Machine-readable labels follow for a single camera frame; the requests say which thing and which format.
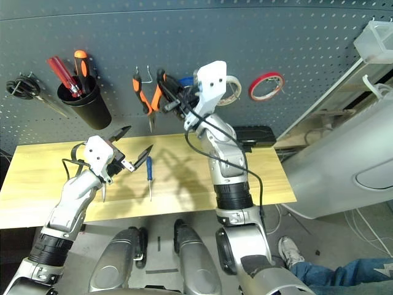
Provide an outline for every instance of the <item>sneaker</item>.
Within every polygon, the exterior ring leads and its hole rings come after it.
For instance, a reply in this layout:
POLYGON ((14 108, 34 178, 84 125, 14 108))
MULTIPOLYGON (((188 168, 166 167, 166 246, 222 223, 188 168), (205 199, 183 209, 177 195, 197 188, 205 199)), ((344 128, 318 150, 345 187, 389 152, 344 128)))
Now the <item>sneaker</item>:
POLYGON ((278 241, 278 252, 288 269, 298 262, 303 262, 305 258, 300 254, 295 242, 287 236, 283 236, 278 241))

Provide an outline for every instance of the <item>wooden board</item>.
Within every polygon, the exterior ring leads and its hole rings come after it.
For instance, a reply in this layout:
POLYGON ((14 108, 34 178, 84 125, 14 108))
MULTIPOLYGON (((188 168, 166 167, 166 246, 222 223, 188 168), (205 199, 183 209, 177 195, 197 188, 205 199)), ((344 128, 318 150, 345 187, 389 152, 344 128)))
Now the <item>wooden board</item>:
MULTIPOLYGON (((192 142, 200 147, 196 138, 192 142)), ((0 192, 0 228, 42 226, 58 203, 66 173, 61 163, 79 142, 18 146, 0 192)), ((123 138, 115 145, 129 161, 154 144, 153 201, 149 198, 146 166, 136 172, 123 170, 87 210, 86 221, 128 218, 164 213, 210 210, 216 207, 208 160, 191 150, 183 135, 123 138)), ((78 151, 82 157, 83 146, 78 151)), ((294 202, 296 198, 272 147, 247 153, 249 168, 263 181, 263 204, 294 202)), ((73 164, 71 175, 76 172, 73 164)), ((259 204, 259 185, 249 176, 254 203, 259 204)))

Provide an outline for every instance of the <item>pegboard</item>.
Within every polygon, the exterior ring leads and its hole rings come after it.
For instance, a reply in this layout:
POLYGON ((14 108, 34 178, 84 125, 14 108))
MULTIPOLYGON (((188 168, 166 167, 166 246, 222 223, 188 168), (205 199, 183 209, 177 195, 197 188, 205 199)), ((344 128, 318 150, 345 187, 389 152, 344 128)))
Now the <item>pegboard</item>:
MULTIPOLYGON (((129 124, 127 136, 149 135, 131 84, 135 66, 143 79, 147 65, 153 78, 159 67, 182 78, 214 60, 226 61, 243 86, 241 99, 217 113, 234 126, 269 125, 278 136, 359 59, 353 40, 368 21, 393 16, 391 1, 1 0, 0 7, 0 85, 32 71, 42 96, 69 116, 39 101, 1 97, 0 147, 9 153, 18 144, 85 140, 129 124), (72 69, 77 49, 92 56, 112 114, 98 132, 56 97, 60 82, 45 62, 59 55, 72 69), (247 88, 268 71, 284 76, 284 92, 254 102, 247 88)), ((152 97, 155 83, 143 89, 152 97)), ((156 122, 155 135, 183 132, 171 114, 157 114, 156 122)))

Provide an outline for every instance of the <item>black cup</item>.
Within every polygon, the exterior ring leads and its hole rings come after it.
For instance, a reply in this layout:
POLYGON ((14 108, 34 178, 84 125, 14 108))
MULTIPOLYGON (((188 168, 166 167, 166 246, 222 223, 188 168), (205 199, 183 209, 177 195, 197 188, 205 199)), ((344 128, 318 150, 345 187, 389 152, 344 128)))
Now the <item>black cup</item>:
POLYGON ((57 96, 61 101, 72 108, 91 128, 95 130, 104 129, 112 121, 112 117, 105 105, 99 87, 93 77, 87 80, 89 88, 93 89, 88 95, 82 95, 77 99, 72 97, 71 92, 61 84, 57 89, 57 96))

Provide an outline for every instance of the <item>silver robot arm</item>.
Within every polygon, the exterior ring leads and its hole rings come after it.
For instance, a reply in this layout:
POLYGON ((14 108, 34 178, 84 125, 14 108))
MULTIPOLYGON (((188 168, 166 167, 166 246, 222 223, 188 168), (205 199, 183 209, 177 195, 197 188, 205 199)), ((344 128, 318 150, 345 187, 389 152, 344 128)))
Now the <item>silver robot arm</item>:
POLYGON ((125 127, 104 140, 92 136, 85 143, 84 156, 89 169, 69 179, 63 186, 61 199, 52 210, 41 230, 29 257, 22 260, 4 295, 34 294, 56 295, 52 286, 61 278, 68 251, 77 238, 86 215, 86 209, 96 192, 112 184, 112 176, 123 168, 135 171, 146 159, 151 147, 146 149, 133 165, 125 160, 112 142, 128 131, 125 127))
MULTIPOLYGON (((275 294, 277 291, 281 294, 314 294, 287 269, 272 264, 259 207, 253 204, 249 192, 244 152, 232 140, 236 139, 233 128, 214 114, 216 104, 226 91, 226 76, 224 61, 200 68, 196 75, 198 103, 192 111, 182 108, 186 132, 195 130, 204 152, 222 159, 209 158, 217 194, 217 218, 223 225, 216 233, 221 267, 227 274, 238 277, 246 295, 275 294)), ((165 85, 162 88, 168 97, 168 88, 165 85)))

